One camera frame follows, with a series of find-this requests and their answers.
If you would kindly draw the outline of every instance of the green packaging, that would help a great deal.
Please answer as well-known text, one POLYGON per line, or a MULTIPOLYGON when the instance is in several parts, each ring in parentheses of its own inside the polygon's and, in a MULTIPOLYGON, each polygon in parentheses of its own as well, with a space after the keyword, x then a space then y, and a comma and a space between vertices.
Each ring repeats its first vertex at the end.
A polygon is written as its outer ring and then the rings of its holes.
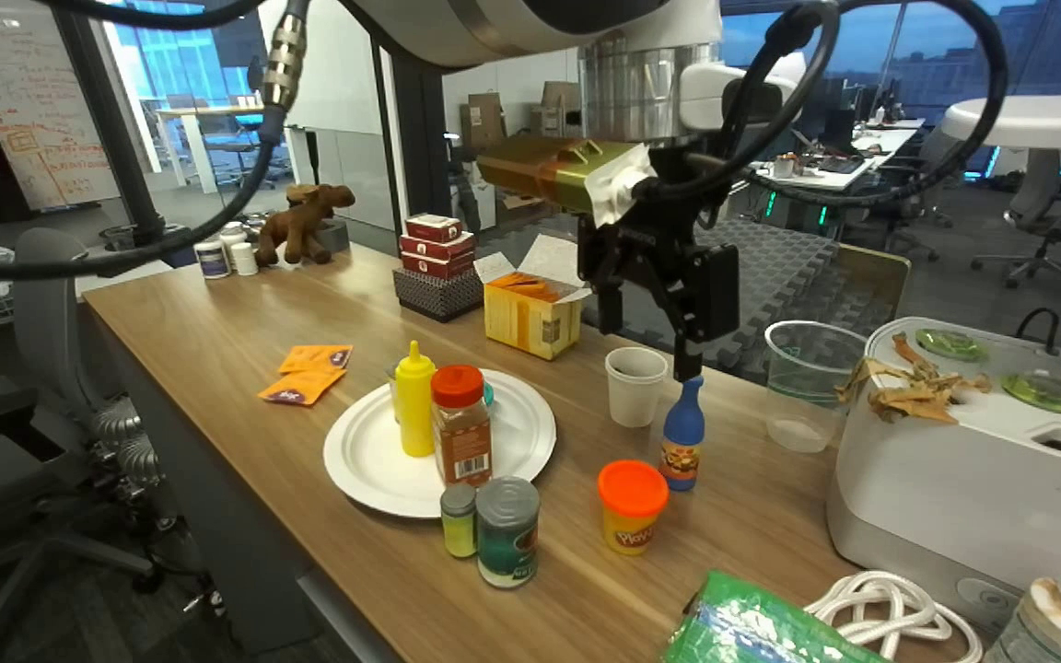
POLYGON ((879 663, 815 616, 741 577, 712 572, 680 616, 663 663, 879 663))

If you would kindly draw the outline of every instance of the green jar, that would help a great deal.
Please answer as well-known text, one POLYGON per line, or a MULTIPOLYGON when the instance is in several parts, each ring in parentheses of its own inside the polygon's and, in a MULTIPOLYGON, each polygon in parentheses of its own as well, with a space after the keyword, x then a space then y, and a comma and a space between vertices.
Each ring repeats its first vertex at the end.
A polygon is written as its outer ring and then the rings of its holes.
POLYGON ((538 491, 525 480, 490 480, 475 494, 477 572, 498 588, 534 576, 538 491))

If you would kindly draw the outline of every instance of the floor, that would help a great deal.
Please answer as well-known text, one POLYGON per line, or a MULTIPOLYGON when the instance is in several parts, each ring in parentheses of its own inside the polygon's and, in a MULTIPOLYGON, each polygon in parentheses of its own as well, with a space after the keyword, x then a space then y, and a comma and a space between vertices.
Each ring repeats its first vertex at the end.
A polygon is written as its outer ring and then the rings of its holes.
MULTIPOLYGON (((221 195, 179 193, 168 182, 151 182, 157 210, 168 226, 195 226, 221 195)), ((1000 220, 1010 193, 962 189, 935 195, 938 217, 918 220, 911 232, 928 243, 938 258, 912 260, 903 312, 942 317, 956 323, 1013 330, 1024 312, 1048 305, 1061 312, 1061 279, 1040 276, 1024 289, 1000 282, 1000 265, 982 271, 969 270, 975 255, 1032 251, 1036 241, 1000 220)), ((278 208, 278 193, 261 193, 249 210, 278 208)), ((741 195, 729 208, 729 217, 748 217, 762 226, 762 198, 741 195)), ((23 228, 54 226, 75 232, 82 243, 100 243, 102 228, 122 226, 119 208, 66 210, 41 220, 0 226, 0 243, 23 228)), ((350 220, 352 243, 391 251, 395 241, 372 226, 350 220)), ((506 237, 534 237, 534 226, 509 228, 506 237)), ((168 539, 168 550, 192 550, 188 530, 168 539)), ((234 647, 224 618, 184 604, 199 593, 195 577, 168 577, 157 593, 132 593, 129 577, 92 562, 61 562, 32 593, 14 631, 0 643, 0 658, 57 658, 57 663, 192 663, 192 658, 234 658, 245 656, 234 647)), ((332 641, 310 641, 269 656, 269 663, 318 663, 335 658, 332 641)))

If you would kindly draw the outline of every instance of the orange cup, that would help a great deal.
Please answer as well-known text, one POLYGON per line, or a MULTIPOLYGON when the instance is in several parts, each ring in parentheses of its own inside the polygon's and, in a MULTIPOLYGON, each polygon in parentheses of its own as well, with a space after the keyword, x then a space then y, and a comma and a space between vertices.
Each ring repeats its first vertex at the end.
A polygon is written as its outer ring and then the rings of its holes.
POLYGON ((671 486, 657 463, 612 462, 595 476, 604 543, 617 554, 639 554, 657 518, 665 513, 671 486))

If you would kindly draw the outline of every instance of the yellow box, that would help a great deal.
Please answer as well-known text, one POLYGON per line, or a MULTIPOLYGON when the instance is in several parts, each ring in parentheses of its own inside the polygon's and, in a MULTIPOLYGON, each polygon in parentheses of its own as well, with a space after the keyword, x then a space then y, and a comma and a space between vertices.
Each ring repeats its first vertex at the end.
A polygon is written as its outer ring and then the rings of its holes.
POLYGON ((506 255, 475 258, 485 282, 485 336, 534 357, 561 357, 579 343, 584 282, 574 276, 574 243, 538 237, 524 265, 506 255))

